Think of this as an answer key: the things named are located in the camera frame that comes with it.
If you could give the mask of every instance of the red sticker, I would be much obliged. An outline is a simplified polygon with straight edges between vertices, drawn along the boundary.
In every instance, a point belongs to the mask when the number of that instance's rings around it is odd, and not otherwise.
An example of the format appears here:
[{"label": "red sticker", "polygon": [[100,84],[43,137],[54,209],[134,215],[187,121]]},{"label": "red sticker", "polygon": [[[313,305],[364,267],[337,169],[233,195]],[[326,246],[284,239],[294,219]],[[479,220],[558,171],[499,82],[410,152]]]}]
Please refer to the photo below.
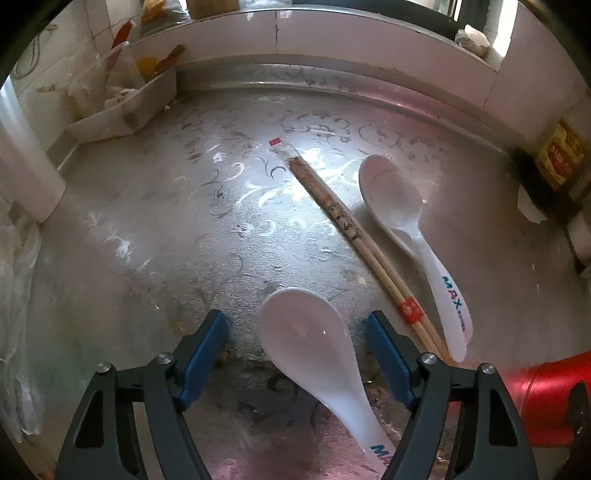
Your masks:
[{"label": "red sticker", "polygon": [[404,321],[409,325],[417,323],[419,320],[421,320],[421,318],[423,318],[424,315],[423,310],[418,305],[414,297],[406,299],[406,301],[400,305],[400,312],[404,317]]}]

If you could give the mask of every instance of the blue gripper pad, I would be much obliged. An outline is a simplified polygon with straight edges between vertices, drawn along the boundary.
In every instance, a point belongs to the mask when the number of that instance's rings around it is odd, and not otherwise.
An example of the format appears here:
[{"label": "blue gripper pad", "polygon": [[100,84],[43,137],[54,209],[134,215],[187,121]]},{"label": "blue gripper pad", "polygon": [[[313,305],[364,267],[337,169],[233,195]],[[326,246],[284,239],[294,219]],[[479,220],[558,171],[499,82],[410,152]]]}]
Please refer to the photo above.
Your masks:
[{"label": "blue gripper pad", "polygon": [[229,331],[230,322],[228,318],[222,312],[218,312],[205,337],[203,337],[199,347],[197,347],[187,364],[183,391],[178,398],[183,410],[189,408],[190,404],[201,396],[207,377],[212,371],[222,344],[228,338]]},{"label": "blue gripper pad", "polygon": [[417,398],[411,389],[410,372],[373,313],[368,316],[365,323],[365,337],[394,398],[411,410]]}]

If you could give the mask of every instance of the white spoon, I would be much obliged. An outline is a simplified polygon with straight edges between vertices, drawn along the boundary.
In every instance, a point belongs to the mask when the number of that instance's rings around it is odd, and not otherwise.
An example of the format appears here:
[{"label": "white spoon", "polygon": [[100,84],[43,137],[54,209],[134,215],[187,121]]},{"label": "white spoon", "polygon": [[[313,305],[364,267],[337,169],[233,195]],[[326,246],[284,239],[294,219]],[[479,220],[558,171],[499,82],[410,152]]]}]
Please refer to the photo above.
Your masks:
[{"label": "white spoon", "polygon": [[[423,265],[439,311],[449,353],[456,362],[462,362],[466,357],[468,342],[464,330],[468,330],[468,338],[471,339],[472,321],[470,328],[467,328],[466,317],[469,317],[469,313],[465,303],[459,299],[457,288],[448,288],[447,284],[455,286],[453,279],[419,230],[418,221],[423,213],[421,194],[382,155],[370,155],[363,161],[359,167],[359,187],[376,221],[396,243]],[[452,298],[454,293],[457,295],[455,299]]]},{"label": "white spoon", "polygon": [[308,290],[278,290],[262,304],[259,335],[277,368],[339,418],[381,477],[395,447],[369,406],[339,312]]}]

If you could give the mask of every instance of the window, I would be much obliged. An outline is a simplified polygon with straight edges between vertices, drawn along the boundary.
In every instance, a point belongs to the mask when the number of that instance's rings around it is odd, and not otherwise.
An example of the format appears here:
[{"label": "window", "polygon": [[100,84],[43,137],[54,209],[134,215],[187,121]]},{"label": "window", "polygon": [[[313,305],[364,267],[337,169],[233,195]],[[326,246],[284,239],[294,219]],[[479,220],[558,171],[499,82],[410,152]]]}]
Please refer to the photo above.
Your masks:
[{"label": "window", "polygon": [[453,40],[470,24],[483,31],[489,0],[293,0],[294,5],[354,8],[403,20]]}]

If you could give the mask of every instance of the hanging wire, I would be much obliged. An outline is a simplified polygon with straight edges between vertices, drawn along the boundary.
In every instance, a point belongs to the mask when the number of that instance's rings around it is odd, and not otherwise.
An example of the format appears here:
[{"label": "hanging wire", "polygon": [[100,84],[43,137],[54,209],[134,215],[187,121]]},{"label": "hanging wire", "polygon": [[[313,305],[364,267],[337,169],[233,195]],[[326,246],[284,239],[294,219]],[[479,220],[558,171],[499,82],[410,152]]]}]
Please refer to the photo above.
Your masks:
[{"label": "hanging wire", "polygon": [[[47,30],[48,32],[54,32],[57,30],[57,24],[50,23],[48,26],[45,27],[44,31]],[[24,55],[18,59],[16,65],[12,69],[12,77],[15,80],[22,80],[25,77],[28,77],[33,71],[39,66],[39,62],[41,61],[41,33],[39,32],[33,38],[33,41],[30,44],[31,47],[31,63],[28,66],[26,72],[21,72],[21,62]]]}]

